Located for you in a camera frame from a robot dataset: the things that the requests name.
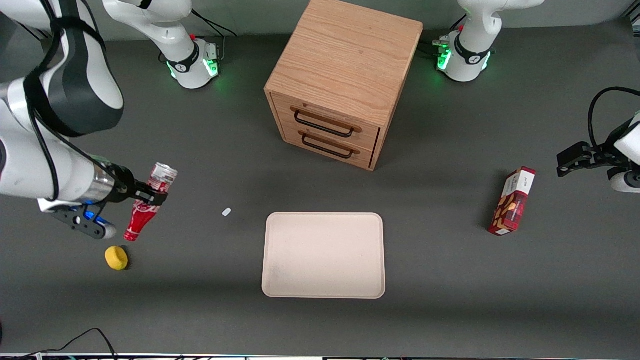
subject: bottle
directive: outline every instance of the bottle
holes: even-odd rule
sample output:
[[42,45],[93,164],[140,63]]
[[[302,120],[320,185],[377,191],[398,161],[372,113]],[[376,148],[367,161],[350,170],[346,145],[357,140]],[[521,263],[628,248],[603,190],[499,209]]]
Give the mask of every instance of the bottle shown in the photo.
[[[168,192],[169,187],[175,181],[178,172],[165,164],[156,163],[151,171],[151,176],[147,184],[155,191]],[[160,206],[147,205],[142,200],[136,200],[133,203],[133,211],[131,212],[131,222],[124,233],[124,239],[127,241],[136,241],[144,226],[154,218]]]

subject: metal handle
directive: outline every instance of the metal handle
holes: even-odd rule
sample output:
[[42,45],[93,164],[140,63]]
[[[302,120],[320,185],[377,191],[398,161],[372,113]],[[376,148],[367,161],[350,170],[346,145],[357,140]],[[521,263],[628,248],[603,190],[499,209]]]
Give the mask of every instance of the metal handle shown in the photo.
[[[320,125],[314,124],[314,123],[312,123],[312,122],[302,120],[301,118],[299,118],[299,117],[298,117],[298,115],[300,115],[300,110],[296,110],[296,113],[293,115],[293,117],[294,117],[294,119],[296,119],[296,122],[297,122],[297,123],[299,123],[299,124],[303,124],[303,125],[306,125],[306,126],[308,126],[308,127],[313,127],[314,129],[318,129],[318,130],[325,131],[325,132],[327,132],[327,133],[330,133],[331,135],[336,135],[336,136],[339,136],[339,137],[341,137],[341,138],[348,138],[348,137],[350,137],[351,135],[353,135],[353,131],[355,131],[355,130],[356,130],[353,126],[351,126],[351,129],[349,130],[349,132],[348,132],[348,133],[346,133],[346,134],[345,134],[345,133],[341,133],[340,131],[336,131],[336,130],[333,130],[333,129],[329,129],[328,127],[320,126]],[[302,115],[304,115],[304,116],[308,116],[308,117],[313,117],[313,116],[311,116],[311,114],[308,114],[308,113],[304,113],[304,114],[302,114]]]
[[[347,149],[347,148],[345,148],[344,150],[348,150],[348,151],[349,151],[349,154],[348,154],[348,155],[344,155],[344,154],[341,154],[341,153],[336,152],[336,151],[333,151],[333,150],[325,149],[324,147],[318,146],[318,145],[316,145],[316,144],[314,144],[314,143],[306,142],[306,141],[305,141],[305,139],[306,139],[306,138],[312,138],[312,137],[311,137],[311,136],[309,136],[309,135],[308,135],[308,134],[306,134],[306,133],[302,133],[301,135],[302,135],[302,143],[303,143],[303,144],[305,144],[306,146],[308,146],[308,147],[312,147],[312,148],[314,148],[314,149],[316,149],[316,150],[324,151],[324,152],[326,152],[327,154],[331,154],[331,155],[333,155],[333,156],[337,156],[337,157],[339,157],[339,158],[349,159],[349,158],[351,157],[351,155],[353,155],[353,154],[356,152],[356,150],[353,150],[353,149]],[[320,141],[320,142],[322,142],[320,139],[317,139],[317,138],[312,138],[312,139],[314,139],[314,140],[316,140],[316,141]]]

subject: drawer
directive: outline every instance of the drawer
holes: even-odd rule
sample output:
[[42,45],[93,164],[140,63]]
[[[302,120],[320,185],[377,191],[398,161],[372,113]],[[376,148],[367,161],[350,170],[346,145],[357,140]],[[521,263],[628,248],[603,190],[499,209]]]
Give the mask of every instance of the drawer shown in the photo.
[[284,132],[285,141],[288,143],[369,170],[373,155],[372,150],[338,142],[325,136],[311,134],[300,126],[283,124],[282,131]]
[[376,145],[379,133],[376,126],[356,122],[292,97],[272,93],[271,98],[283,127],[297,127],[308,134],[369,150]]

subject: green led light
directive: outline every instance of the green led light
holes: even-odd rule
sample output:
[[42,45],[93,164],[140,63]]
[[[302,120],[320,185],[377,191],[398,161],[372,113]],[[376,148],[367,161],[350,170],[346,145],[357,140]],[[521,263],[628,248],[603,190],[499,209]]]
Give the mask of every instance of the green led light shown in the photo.
[[484,65],[482,65],[482,69],[486,69],[486,64],[489,62],[489,57],[491,56],[491,51],[489,51],[489,53],[487,53],[486,55],[486,59],[484,59]]
[[202,59],[202,63],[207,68],[207,71],[212,78],[218,75],[218,62],[216,60]]
[[444,70],[447,68],[449,64],[449,59],[451,58],[451,50],[446,49],[444,53],[442,53],[438,59],[438,68],[440,70]]
[[173,73],[173,69],[171,68],[171,65],[169,65],[169,62],[166,62],[166,66],[169,68],[169,71],[171,72],[171,77],[175,79],[175,74]]

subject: drawer handle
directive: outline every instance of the drawer handle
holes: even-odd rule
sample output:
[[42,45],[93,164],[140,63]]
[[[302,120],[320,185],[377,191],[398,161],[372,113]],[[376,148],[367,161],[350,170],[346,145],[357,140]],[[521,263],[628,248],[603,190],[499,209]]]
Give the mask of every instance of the drawer handle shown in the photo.
[[[301,118],[298,117],[298,115],[300,115],[300,113],[301,113],[300,110],[296,110],[296,113],[293,115],[293,117],[294,117],[294,119],[296,119],[297,123],[306,125],[308,127],[313,127],[314,129],[325,131],[327,133],[330,133],[331,135],[339,136],[341,138],[348,138],[351,135],[353,135],[353,131],[357,131],[357,129],[355,127],[351,126],[351,129],[349,130],[348,133],[341,133],[340,131],[329,129],[328,127],[320,126],[320,125],[314,124],[312,122],[302,120]],[[313,116],[312,114],[307,113],[307,112],[303,113],[302,115],[307,116],[307,117],[312,117],[312,118],[314,118],[316,120],[328,122],[327,121],[328,119],[325,119],[325,118],[322,118],[322,117],[318,117],[318,116]]]
[[[353,150],[353,149],[349,149],[349,148],[347,148],[347,147],[339,146],[339,145],[337,145],[337,144],[327,142],[327,141],[322,140],[322,139],[320,139],[320,138],[316,138],[316,137],[314,137],[314,136],[309,136],[309,134],[302,133],[301,131],[298,131],[298,133],[299,133],[300,135],[302,135],[302,143],[303,143],[303,144],[305,144],[305,145],[306,145],[306,146],[308,146],[308,147],[312,147],[312,148],[314,148],[314,149],[316,149],[316,150],[324,151],[324,152],[326,152],[327,154],[331,154],[331,155],[333,155],[333,156],[337,156],[337,157],[339,157],[339,158],[343,158],[343,159],[349,159],[349,158],[351,157],[351,155],[354,155],[354,154],[360,154],[360,151],[358,151],[358,150]],[[310,139],[313,139],[313,140],[315,140],[315,141],[317,141],[317,142],[323,142],[323,143],[325,143],[325,144],[327,144],[327,145],[335,146],[335,147],[337,147],[337,148],[339,148],[339,149],[343,149],[343,150],[345,150],[345,151],[349,151],[349,154],[345,155],[345,154],[341,154],[341,153],[339,153],[339,152],[337,152],[337,151],[333,151],[333,150],[325,149],[324,147],[321,147],[321,146],[316,145],[316,144],[314,144],[314,143],[310,143],[310,142],[305,141],[305,139],[306,139],[306,138],[310,138]]]

